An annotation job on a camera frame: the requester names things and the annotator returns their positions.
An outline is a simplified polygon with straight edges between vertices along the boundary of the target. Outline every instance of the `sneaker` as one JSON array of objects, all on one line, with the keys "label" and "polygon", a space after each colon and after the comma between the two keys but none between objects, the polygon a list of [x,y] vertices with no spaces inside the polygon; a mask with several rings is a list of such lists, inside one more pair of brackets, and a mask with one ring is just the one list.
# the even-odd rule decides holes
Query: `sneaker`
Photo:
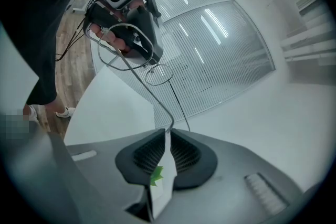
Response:
[{"label": "sneaker", "polygon": [[56,116],[59,118],[69,118],[72,117],[73,113],[75,112],[75,108],[68,108],[67,106],[65,107],[66,111],[62,114],[55,112]]},{"label": "sneaker", "polygon": [[38,119],[37,119],[37,112],[36,112],[36,110],[31,105],[29,105],[29,108],[30,108],[30,114],[29,114],[29,118],[28,119],[30,121],[35,121],[36,123],[39,123]]}]

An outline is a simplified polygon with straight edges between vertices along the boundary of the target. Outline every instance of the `person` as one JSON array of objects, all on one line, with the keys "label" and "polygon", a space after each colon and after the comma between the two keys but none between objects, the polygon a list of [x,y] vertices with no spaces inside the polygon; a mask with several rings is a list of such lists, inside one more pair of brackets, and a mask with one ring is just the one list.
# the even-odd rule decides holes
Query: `person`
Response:
[{"label": "person", "polygon": [[[2,21],[12,42],[39,77],[23,108],[23,114],[29,120],[37,121],[32,104],[38,104],[44,105],[60,118],[71,117],[75,108],[64,105],[55,85],[56,32],[70,0],[19,1],[17,8],[2,15]],[[134,3],[132,8],[137,5],[141,3]],[[98,25],[92,25],[91,30],[97,37],[102,36]],[[129,50],[125,42],[116,38],[112,32],[107,34],[105,40],[114,43],[120,50]]]}]

